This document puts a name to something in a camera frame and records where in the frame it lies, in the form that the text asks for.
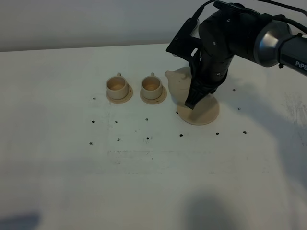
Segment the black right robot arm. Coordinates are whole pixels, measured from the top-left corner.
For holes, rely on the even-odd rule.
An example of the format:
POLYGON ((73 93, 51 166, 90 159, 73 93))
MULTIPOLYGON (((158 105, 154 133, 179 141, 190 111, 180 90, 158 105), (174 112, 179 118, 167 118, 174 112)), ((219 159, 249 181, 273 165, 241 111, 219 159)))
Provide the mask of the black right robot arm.
POLYGON ((198 23, 187 19, 167 52, 189 63, 192 80, 185 105, 193 109, 225 81, 234 56, 263 67, 288 66, 307 73, 307 40, 293 35, 284 16, 259 14, 237 5, 237 11, 220 9, 198 23))

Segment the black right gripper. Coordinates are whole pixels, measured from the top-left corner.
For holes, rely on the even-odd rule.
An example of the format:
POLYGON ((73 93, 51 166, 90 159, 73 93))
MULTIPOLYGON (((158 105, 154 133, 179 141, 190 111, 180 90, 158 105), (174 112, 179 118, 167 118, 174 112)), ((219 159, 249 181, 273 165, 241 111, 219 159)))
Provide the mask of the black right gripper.
POLYGON ((192 110, 223 83, 235 55, 255 61, 256 38, 271 17, 250 11, 218 10, 199 25, 199 38, 190 36, 194 22, 189 18, 166 49, 189 62, 192 81, 185 106, 192 110))

